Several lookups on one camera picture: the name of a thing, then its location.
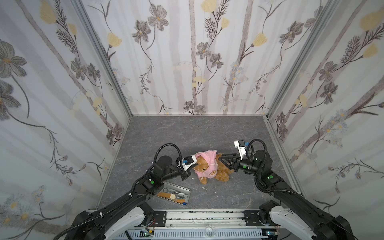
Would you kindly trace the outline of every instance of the teddy bear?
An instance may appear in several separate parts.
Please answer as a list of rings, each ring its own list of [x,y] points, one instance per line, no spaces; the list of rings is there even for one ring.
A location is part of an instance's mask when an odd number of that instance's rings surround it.
[[[193,169],[198,175],[200,182],[207,184],[208,178],[215,178],[221,182],[229,180],[229,174],[234,170],[229,170],[218,158],[222,153],[216,154],[216,150],[209,150],[205,152],[198,152],[195,154],[197,166]]]

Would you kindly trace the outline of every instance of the flower print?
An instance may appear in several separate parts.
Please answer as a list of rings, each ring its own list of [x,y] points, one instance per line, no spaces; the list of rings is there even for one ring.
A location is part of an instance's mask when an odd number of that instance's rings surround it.
[[[325,79],[325,81],[329,82],[332,80],[332,74],[334,71],[336,71],[337,64],[333,64],[333,61],[329,61],[324,65],[323,69],[320,69],[319,73],[321,74],[319,77],[319,80],[322,81]]]
[[[87,73],[87,68],[83,65],[80,66],[80,62],[77,58],[74,58],[74,61],[71,62],[71,69],[72,71],[76,72],[76,78],[79,79],[81,77],[81,80],[85,79],[85,75]]]
[[[323,10],[323,6],[320,6],[318,9],[315,10],[313,13],[314,18],[308,18],[307,21],[304,24],[304,27],[311,28],[316,23],[317,18],[320,16],[321,11]]]
[[[288,33],[280,35],[280,43],[288,40],[288,42],[292,43],[295,36],[301,34],[303,31],[303,23],[294,22],[288,29]]]
[[[117,47],[121,44],[121,39],[113,33],[108,34],[107,40],[111,47]]]
[[[364,51],[364,53],[362,54],[362,56],[364,58],[370,58],[370,57],[373,57],[377,54],[379,50],[377,49],[376,47],[376,44],[375,43],[371,43],[369,45],[369,47]]]
[[[148,42],[148,34],[151,33],[151,29],[148,26],[148,23],[145,21],[138,21],[136,20],[135,29],[137,30],[137,33],[133,33],[132,37],[135,38],[135,42],[140,43],[141,39],[144,39],[144,41]]]
[[[120,136],[122,136],[123,135],[123,129],[122,129],[122,127],[119,125],[119,123],[117,122],[116,123],[116,126],[115,126],[115,128],[113,129],[113,132],[115,133],[115,136],[116,137],[120,137]]]
[[[77,34],[76,25],[74,25],[72,23],[68,23],[68,28],[70,29],[71,33],[76,36],[76,34]]]
[[[8,108],[21,106],[19,101],[11,96],[12,93],[12,85],[0,80],[0,121],[9,119]]]
[[[185,107],[184,107],[184,109],[185,109],[185,110],[193,109],[194,106],[195,106],[195,104],[194,104],[192,101],[185,101]]]
[[[200,59],[204,59],[205,57],[209,57],[211,55],[211,51],[207,50],[209,48],[209,43],[199,43],[197,45],[198,52],[196,55],[200,55]]]
[[[377,12],[372,12],[360,20],[360,27],[364,31],[372,30],[374,27],[376,27],[384,18],[384,9],[380,9]]]
[[[201,9],[204,12],[212,13],[216,9],[217,0],[205,0],[201,4]]]
[[[333,82],[324,86],[324,92],[320,95],[321,98],[325,98],[324,104],[333,102],[332,94],[336,94],[337,87],[338,85],[335,85]]]
[[[229,25],[229,20],[226,18],[221,19],[221,28],[226,28]]]
[[[220,61],[221,56],[220,54],[212,54],[211,58],[209,59],[210,62],[212,62],[211,68],[214,66],[217,66],[218,68],[221,68],[221,66],[224,64],[223,62]]]
[[[299,105],[300,103],[302,104],[303,107],[308,106],[307,96],[305,96],[304,94],[301,94],[299,99],[296,99],[296,101],[295,101],[296,105]]]
[[[26,76],[26,71],[21,68],[26,64],[22,57],[15,56],[13,46],[0,40],[0,78],[7,78],[14,72],[19,77]]]
[[[279,134],[281,135],[281,138],[285,138],[285,134],[287,134],[287,133],[288,133],[287,126],[281,125],[279,127]]]
[[[109,140],[109,144],[110,145],[112,145],[112,143],[114,142],[113,141],[114,137],[115,137],[115,134],[113,134],[113,131],[112,130],[108,130],[107,139]]]
[[[256,36],[255,40],[252,42],[252,46],[258,47],[258,46],[263,45],[266,42],[267,42],[267,38],[266,38],[265,34],[264,33],[259,33]]]
[[[283,122],[285,120],[285,114],[281,112],[279,115],[277,115],[277,121]]]
[[[102,99],[102,98],[95,98],[95,100],[93,100],[93,107],[96,108],[96,107],[99,106],[102,102],[103,102],[103,99]]]
[[[110,170],[111,170],[111,164],[109,162],[104,162],[103,174],[107,175]]]
[[[100,70],[96,70],[95,66],[92,63],[89,63],[87,69],[88,69],[89,76],[93,77],[93,79],[96,82],[96,78],[100,77]]]
[[[332,136],[329,139],[329,143],[331,145],[337,146],[338,148],[342,148],[343,144],[341,143],[341,137]]]
[[[157,7],[151,3],[151,7],[149,8],[149,12],[153,15],[148,17],[148,23],[151,26],[156,26],[160,31],[164,30],[163,25],[168,26],[168,21],[164,18],[167,16],[167,11],[161,6],[157,5]]]
[[[49,5],[45,0],[41,2],[40,18],[48,24],[56,22],[56,14],[51,5]]]
[[[205,114],[206,113],[206,111],[205,111],[205,106],[203,105],[197,105],[196,107],[195,107],[195,109],[194,109],[194,111],[195,111],[195,113],[197,114],[197,115],[201,115],[201,114]]]

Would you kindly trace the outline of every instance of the marble-pattern floor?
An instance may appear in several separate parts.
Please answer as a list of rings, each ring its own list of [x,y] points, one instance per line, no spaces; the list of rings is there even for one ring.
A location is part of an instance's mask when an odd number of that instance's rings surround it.
[[[132,183],[150,166],[157,149],[165,143],[176,144],[184,157],[206,150],[236,152],[233,141],[244,139],[249,142],[254,138],[265,141],[273,159],[272,169],[282,178],[287,179],[262,117],[133,117],[106,185],[100,207],[112,203],[129,191]],[[262,149],[261,144],[254,144],[254,146],[255,149]],[[164,148],[158,158],[162,155],[168,155],[173,160],[178,156],[173,147]],[[185,181],[181,181],[178,177],[170,182],[191,190],[188,204],[182,206],[154,197],[148,202],[153,209],[259,208],[261,204],[274,199],[258,191],[253,176],[246,175],[242,171],[230,174],[229,181],[225,183],[208,179],[208,184],[202,185],[194,171]]]

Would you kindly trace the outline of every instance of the pink hoodie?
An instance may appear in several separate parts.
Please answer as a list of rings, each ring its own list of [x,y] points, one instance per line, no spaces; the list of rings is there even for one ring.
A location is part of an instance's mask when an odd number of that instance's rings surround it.
[[[208,163],[208,168],[204,172],[198,172],[195,170],[195,173],[199,178],[207,177],[214,178],[217,173],[217,162],[216,162],[216,150],[208,150],[205,152],[198,152],[195,154],[195,157],[202,156]]]

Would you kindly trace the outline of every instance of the wire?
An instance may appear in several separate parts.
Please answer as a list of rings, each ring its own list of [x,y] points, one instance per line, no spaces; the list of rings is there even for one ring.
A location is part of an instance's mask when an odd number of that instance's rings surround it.
[[[290,232],[287,236],[283,237],[283,238],[280,238],[280,240],[283,240],[283,239],[286,239],[287,237],[289,237],[292,233]]]
[[[349,233],[352,237],[356,238],[356,240],[359,240],[359,239],[358,239],[357,237],[355,237],[355,235],[353,235],[350,231],[348,231],[348,230],[346,230],[345,228],[343,228],[343,227],[337,225],[337,224],[334,223],[334,222],[331,222],[331,223],[333,223],[334,225],[338,226],[339,228],[341,228],[341,229],[343,229],[344,231],[346,231],[347,233]]]
[[[128,231],[125,231],[125,235],[127,235],[128,240],[132,240],[132,238],[128,234]]]

